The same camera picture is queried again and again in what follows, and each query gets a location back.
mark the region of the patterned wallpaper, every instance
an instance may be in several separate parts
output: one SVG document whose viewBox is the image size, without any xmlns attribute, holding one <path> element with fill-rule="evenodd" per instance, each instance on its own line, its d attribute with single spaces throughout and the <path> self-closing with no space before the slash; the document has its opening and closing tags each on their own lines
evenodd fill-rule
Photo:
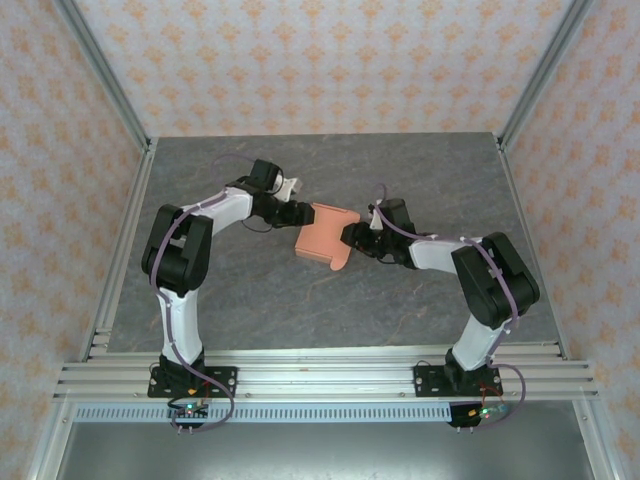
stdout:
<svg viewBox="0 0 640 480">
<path fill-rule="evenodd" d="M 494 131 L 570 0 L 79 0 L 149 135 Z"/>
<path fill-rule="evenodd" d="M 51 0 L 3 0 L 0 31 L 0 477 L 23 479 L 139 153 Z"/>
<path fill-rule="evenodd" d="M 594 4 L 509 159 L 571 353 L 595 361 L 640 472 L 637 0 Z"/>
</svg>

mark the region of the gray marble surface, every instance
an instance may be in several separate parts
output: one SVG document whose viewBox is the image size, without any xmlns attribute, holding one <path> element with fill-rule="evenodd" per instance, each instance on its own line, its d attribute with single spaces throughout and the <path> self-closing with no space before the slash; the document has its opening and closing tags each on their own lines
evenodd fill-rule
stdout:
<svg viewBox="0 0 640 480">
<path fill-rule="evenodd" d="M 407 202 L 419 231 L 482 236 L 503 231 L 532 268 L 513 198 L 488 133 L 163 138 L 151 170 L 113 327 L 110 351 L 159 351 L 158 302 L 140 259 L 158 207 L 186 205 L 248 173 L 227 152 L 280 165 L 304 183 L 298 200 L 366 215 L 384 182 Z M 250 226 L 263 228 L 260 219 Z M 209 276 L 199 293 L 207 348 L 304 348 L 449 344 L 468 319 L 458 280 L 437 271 L 382 265 L 352 252 L 346 267 L 297 257 L 297 228 L 268 234 L 232 225 L 213 239 Z M 543 298 L 510 341 L 557 338 Z"/>
</svg>

